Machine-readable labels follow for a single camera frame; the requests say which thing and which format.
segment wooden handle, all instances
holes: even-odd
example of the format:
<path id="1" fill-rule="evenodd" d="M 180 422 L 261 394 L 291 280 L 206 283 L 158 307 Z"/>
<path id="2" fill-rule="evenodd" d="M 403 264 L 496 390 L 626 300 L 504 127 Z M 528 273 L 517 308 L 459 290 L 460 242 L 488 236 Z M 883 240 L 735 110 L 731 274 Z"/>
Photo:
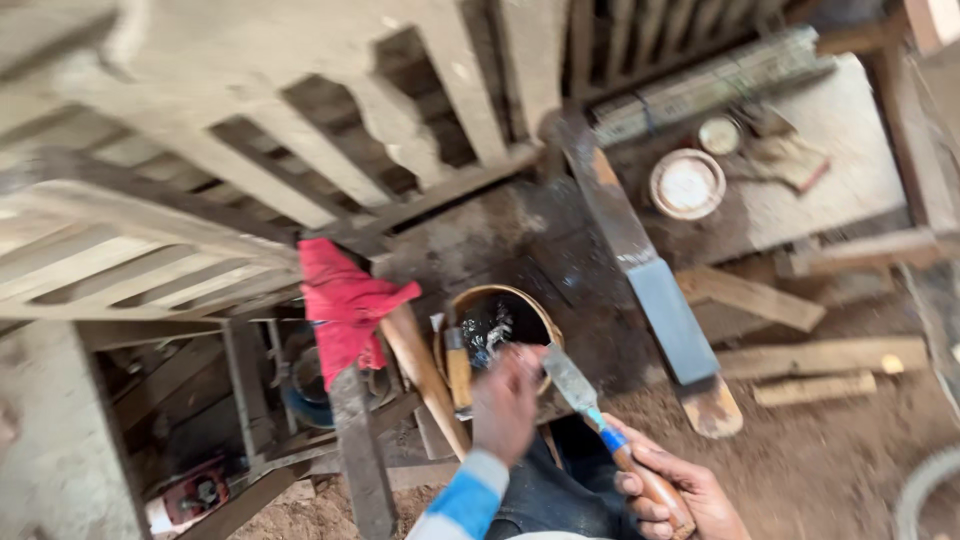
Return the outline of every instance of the wooden handle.
<path id="1" fill-rule="evenodd" d="M 450 392 L 453 394 L 453 406 L 457 410 L 473 405 L 470 393 L 470 362 L 467 349 L 449 349 L 446 351 L 446 375 L 450 377 Z"/>
<path id="2" fill-rule="evenodd" d="M 463 461 L 470 449 L 467 430 L 453 416 L 450 393 L 446 389 L 444 380 L 440 378 L 440 373 L 437 372 L 433 356 L 426 348 L 426 342 L 420 334 L 420 326 L 417 324 L 417 317 L 410 303 L 405 302 L 388 313 L 380 321 L 380 329 L 390 348 L 394 350 L 396 363 L 410 378 L 410 382 L 416 386 L 423 398 L 423 404 L 437 421 L 437 426 L 444 433 L 446 441 L 450 443 L 457 457 Z"/>
<path id="3" fill-rule="evenodd" d="M 630 445 L 623 445 L 613 453 L 613 462 L 616 463 L 624 473 L 634 473 L 643 481 L 643 493 L 641 497 L 646 497 L 654 503 L 663 504 L 670 510 L 670 519 L 668 522 L 673 526 L 673 536 L 671 540 L 686 540 L 693 531 L 697 529 L 693 521 L 693 514 L 687 507 L 686 501 L 677 492 L 677 488 L 668 482 L 664 477 L 647 469 L 636 462 L 636 459 L 630 454 Z"/>

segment jeans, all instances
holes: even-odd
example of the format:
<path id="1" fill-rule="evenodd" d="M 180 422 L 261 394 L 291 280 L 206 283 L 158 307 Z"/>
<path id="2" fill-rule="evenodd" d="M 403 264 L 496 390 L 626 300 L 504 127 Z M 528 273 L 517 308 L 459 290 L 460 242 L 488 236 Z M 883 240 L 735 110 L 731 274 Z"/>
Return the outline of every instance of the jeans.
<path id="1" fill-rule="evenodd" d="M 511 469 L 510 485 L 485 540 L 548 530 L 639 540 L 636 517 L 613 489 L 617 468 L 600 436 L 579 415 L 557 420 L 550 428 L 564 469 L 557 468 L 538 435 Z"/>

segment hand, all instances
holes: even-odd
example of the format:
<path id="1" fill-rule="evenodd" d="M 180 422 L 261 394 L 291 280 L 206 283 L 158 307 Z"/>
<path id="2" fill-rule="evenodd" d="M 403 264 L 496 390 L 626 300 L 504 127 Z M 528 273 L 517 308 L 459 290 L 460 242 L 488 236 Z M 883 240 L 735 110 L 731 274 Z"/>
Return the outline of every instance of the hand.
<path id="1" fill-rule="evenodd" d="M 542 345 L 508 343 L 473 385 L 473 446 L 512 467 L 534 440 Z"/>
<path id="2" fill-rule="evenodd" d="M 634 459 L 674 484 L 693 514 L 697 538 L 750 540 L 750 533 L 709 469 L 669 454 L 614 416 L 606 413 L 603 416 L 630 441 Z M 673 528 L 666 523 L 669 511 L 666 506 L 639 496 L 643 491 L 640 478 L 631 473 L 617 473 L 614 483 L 616 490 L 627 496 L 627 504 L 640 518 L 640 534 L 650 540 L 670 540 Z"/>

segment metal tin lid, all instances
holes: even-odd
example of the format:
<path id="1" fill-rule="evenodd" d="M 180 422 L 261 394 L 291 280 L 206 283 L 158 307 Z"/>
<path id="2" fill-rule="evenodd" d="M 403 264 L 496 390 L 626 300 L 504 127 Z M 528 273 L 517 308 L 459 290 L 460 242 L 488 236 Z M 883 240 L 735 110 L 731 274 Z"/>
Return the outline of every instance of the metal tin lid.
<path id="1" fill-rule="evenodd" d="M 654 205 L 664 215 L 694 220 L 720 206 L 727 180 L 706 152 L 685 148 L 663 157 L 650 175 Z"/>
<path id="2" fill-rule="evenodd" d="M 714 116 L 697 130 L 700 148 L 712 156 L 726 156 L 740 146 L 740 126 L 729 116 Z"/>

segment chisel blade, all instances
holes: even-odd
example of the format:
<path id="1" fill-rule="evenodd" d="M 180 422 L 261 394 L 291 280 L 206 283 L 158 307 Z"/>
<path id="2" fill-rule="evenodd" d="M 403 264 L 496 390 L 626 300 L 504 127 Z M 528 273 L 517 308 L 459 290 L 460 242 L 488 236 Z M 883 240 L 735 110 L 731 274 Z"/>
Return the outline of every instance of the chisel blade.
<path id="1" fill-rule="evenodd" d="M 584 413 L 597 407 L 597 391 L 590 381 L 567 356 L 560 345 L 551 343 L 547 346 L 547 354 L 543 357 L 543 369 L 550 375 L 553 385 L 557 387 L 566 402 L 573 410 Z"/>

